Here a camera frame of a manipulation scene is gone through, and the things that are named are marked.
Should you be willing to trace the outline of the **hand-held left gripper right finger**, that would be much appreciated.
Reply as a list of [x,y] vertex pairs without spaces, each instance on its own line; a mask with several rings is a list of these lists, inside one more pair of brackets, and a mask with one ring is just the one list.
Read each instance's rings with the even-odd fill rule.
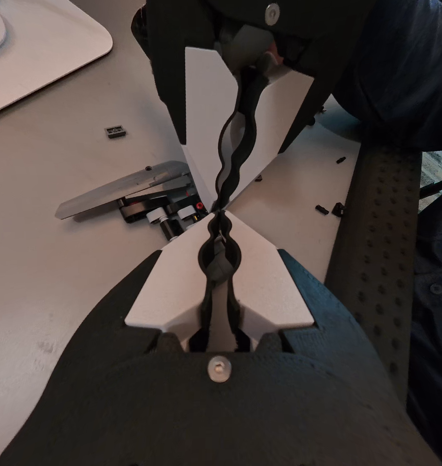
[[232,213],[225,214],[241,252],[233,287],[241,308],[240,328],[251,348],[266,333],[313,326],[315,320],[276,246]]

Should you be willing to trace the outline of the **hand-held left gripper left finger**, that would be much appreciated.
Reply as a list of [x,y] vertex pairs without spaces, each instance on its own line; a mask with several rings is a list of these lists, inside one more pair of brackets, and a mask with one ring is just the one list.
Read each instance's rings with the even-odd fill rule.
[[198,255],[210,238],[208,224],[213,218],[210,213],[161,250],[125,318],[127,326],[174,333],[188,349],[189,338],[200,329],[206,276]]

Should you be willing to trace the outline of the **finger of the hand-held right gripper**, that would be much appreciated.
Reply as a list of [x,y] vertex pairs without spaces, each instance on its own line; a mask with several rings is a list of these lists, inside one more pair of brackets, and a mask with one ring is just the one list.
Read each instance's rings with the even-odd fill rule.
[[221,185],[221,209],[276,158],[314,78],[290,68],[244,73],[238,113],[243,134]]
[[182,148],[201,202],[210,212],[222,170],[219,142],[234,114],[239,86],[217,51],[186,47],[184,58],[186,143]]

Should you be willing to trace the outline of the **grey black lego technic model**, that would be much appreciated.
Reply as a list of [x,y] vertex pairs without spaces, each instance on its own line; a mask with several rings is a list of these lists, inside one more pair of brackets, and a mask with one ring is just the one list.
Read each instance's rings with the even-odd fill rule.
[[189,166],[170,160],[147,166],[60,204],[55,218],[92,217],[117,209],[127,224],[147,220],[167,241],[207,215]]

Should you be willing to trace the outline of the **person's right forearm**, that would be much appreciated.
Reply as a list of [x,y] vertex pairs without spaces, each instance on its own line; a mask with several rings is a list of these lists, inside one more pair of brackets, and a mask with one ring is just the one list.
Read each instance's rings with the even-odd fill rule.
[[442,150],[442,1],[376,1],[333,96],[400,147]]

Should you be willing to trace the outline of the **white base book stand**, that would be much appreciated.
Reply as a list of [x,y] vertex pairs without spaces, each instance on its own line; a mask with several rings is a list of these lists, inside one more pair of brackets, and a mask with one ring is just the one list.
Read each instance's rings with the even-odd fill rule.
[[112,47],[106,28],[71,1],[0,1],[0,110]]

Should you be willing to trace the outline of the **black perforated foam mat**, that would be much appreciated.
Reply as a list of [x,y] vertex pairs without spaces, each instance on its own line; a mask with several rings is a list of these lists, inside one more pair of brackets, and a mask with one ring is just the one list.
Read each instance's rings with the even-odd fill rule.
[[406,405],[422,154],[364,138],[325,286],[360,324]]

